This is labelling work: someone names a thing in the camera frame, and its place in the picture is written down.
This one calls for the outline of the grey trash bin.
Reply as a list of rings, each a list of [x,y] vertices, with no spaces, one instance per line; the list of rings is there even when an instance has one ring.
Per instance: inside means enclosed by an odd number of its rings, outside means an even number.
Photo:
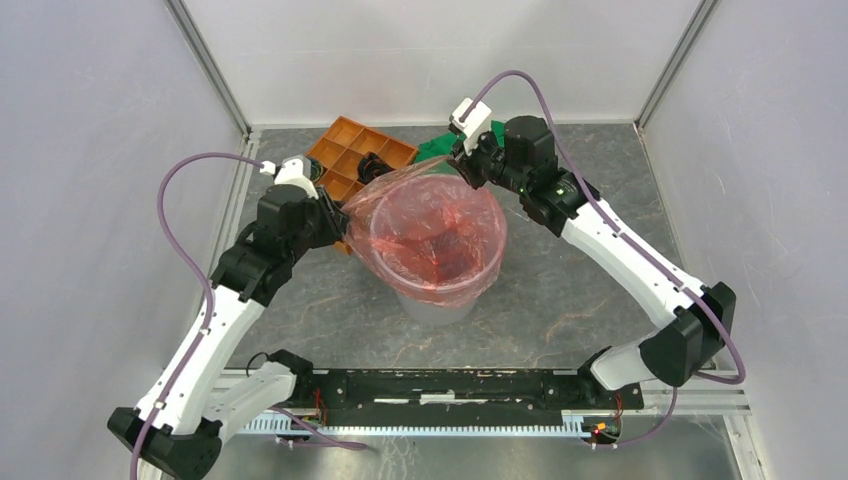
[[[497,279],[506,246],[502,208],[456,175],[402,180],[379,198],[361,252],[412,319],[465,318]]]

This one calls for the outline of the red plastic trash bag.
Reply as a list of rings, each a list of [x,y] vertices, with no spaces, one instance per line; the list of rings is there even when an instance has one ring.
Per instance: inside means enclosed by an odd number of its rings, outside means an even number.
[[[508,227],[486,188],[433,157],[368,183],[345,202],[344,242],[396,293],[437,307],[476,300],[498,279]]]

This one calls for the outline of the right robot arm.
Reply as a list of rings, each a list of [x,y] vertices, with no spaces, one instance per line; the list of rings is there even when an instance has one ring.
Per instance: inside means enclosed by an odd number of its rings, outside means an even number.
[[[588,255],[621,285],[655,325],[653,333],[591,357],[577,382],[591,408],[618,389],[657,379],[680,387],[729,346],[737,296],[725,283],[707,286],[660,255],[590,186],[558,133],[534,116],[510,119],[498,140],[491,123],[450,124],[458,134],[448,160],[473,187],[491,183],[518,195],[527,216]]]

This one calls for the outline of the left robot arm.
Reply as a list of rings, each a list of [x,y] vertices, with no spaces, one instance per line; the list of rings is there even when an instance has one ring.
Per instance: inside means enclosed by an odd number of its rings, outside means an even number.
[[[255,417],[282,401],[297,408],[312,399],[313,379],[274,358],[223,395],[213,389],[296,263],[340,240],[347,222],[321,186],[297,181],[266,190],[256,220],[202,281],[203,305],[168,366],[135,406],[118,407],[108,419],[109,431],[131,452],[131,478],[158,471],[202,479],[223,445]]]

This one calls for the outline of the green cloth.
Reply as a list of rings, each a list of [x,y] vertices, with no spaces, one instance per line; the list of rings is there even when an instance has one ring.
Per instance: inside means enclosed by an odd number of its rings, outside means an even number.
[[[504,122],[493,121],[491,123],[491,131],[495,135],[497,144],[500,147],[504,146],[504,130]],[[433,157],[450,154],[452,152],[453,145],[457,141],[457,139],[458,137],[456,134],[448,132],[421,143],[418,146],[418,154],[414,162],[419,163]]]

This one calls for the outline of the orange compartment tray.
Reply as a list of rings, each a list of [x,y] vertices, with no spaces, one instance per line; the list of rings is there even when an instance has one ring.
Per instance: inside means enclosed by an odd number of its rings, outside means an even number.
[[[339,116],[306,155],[321,167],[314,181],[323,186],[332,200],[350,200],[364,184],[359,181],[357,167],[368,154],[376,154],[393,169],[410,165],[419,149],[375,128]]]

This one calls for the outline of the black rolled bag upper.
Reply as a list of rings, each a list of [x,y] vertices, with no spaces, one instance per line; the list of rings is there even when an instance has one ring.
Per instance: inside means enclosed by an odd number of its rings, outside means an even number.
[[[357,180],[367,185],[376,178],[393,171],[395,171],[395,168],[389,165],[377,153],[368,152],[361,157],[357,164]]]

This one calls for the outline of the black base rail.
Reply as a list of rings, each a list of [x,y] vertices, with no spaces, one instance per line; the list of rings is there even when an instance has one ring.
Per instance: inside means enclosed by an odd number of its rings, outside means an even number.
[[[250,432],[327,436],[565,437],[614,441],[627,411],[645,402],[638,384],[604,389],[587,368],[319,369],[287,351],[298,375],[292,395],[249,424]]]

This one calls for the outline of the left aluminium frame post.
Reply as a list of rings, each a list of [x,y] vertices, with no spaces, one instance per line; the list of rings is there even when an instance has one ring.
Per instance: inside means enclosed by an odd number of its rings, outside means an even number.
[[[243,137],[252,133],[252,127],[229,87],[203,35],[183,0],[164,0],[178,29],[186,40],[201,70],[222,103],[225,112]]]

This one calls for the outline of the aluminium frame post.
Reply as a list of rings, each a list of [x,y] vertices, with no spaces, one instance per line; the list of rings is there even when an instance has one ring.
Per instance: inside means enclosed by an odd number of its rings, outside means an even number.
[[[252,127],[229,87],[203,35],[183,0],[164,0],[178,29],[186,40],[201,70],[222,103],[225,112],[243,137],[252,133]]]
[[[700,0],[698,2],[683,33],[679,37],[645,103],[634,120],[634,126],[639,133],[646,128],[655,115],[669,88],[672,86],[698,41],[703,29],[720,4],[721,2],[719,0]]]

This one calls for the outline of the right aluminium frame post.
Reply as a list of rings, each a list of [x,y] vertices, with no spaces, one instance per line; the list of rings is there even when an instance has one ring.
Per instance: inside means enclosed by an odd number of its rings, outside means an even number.
[[[703,29],[720,4],[721,2],[719,0],[700,0],[698,2],[683,33],[679,37],[645,103],[634,120],[634,126],[639,133],[646,128],[655,115],[669,88],[672,86],[698,41]]]

